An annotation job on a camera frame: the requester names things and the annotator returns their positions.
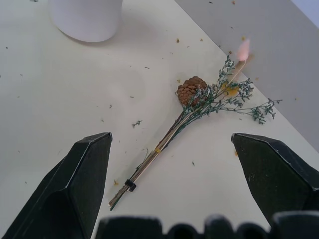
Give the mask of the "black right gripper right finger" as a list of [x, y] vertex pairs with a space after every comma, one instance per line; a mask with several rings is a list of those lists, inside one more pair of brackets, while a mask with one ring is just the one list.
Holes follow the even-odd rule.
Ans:
[[273, 231], [319, 231], [319, 171], [286, 144], [234, 133], [249, 190]]

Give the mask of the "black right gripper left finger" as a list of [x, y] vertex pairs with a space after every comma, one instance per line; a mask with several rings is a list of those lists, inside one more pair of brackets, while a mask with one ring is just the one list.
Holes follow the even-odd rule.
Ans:
[[1, 239], [90, 239], [111, 143], [110, 132], [76, 142], [44, 176]]

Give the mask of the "white cylindrical vase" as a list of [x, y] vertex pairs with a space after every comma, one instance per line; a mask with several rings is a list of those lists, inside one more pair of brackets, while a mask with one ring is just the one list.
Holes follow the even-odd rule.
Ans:
[[115, 35], [123, 0], [48, 0], [55, 26], [83, 42], [102, 42]]

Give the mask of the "dried flower bouquet with pinecone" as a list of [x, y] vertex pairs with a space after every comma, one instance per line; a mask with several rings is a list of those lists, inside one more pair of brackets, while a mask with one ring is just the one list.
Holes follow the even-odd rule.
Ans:
[[266, 122], [267, 115], [275, 117], [274, 108], [276, 104], [280, 103], [280, 100], [268, 99], [261, 105], [244, 107], [244, 104], [253, 96], [253, 82], [250, 79], [237, 81], [237, 78], [252, 58], [250, 40], [245, 39], [238, 48], [237, 61], [234, 62], [230, 57], [226, 58], [223, 67], [219, 70], [216, 83], [210, 85], [202, 78], [194, 76], [178, 86], [175, 94], [182, 106], [181, 114], [156, 147], [152, 151], [147, 151], [142, 163], [136, 167], [132, 176], [125, 181], [124, 186], [109, 201], [110, 210], [114, 209], [126, 192], [135, 190], [137, 179], [177, 135], [192, 122], [203, 116], [209, 116], [211, 113], [217, 114], [220, 111], [248, 115], [259, 124]]

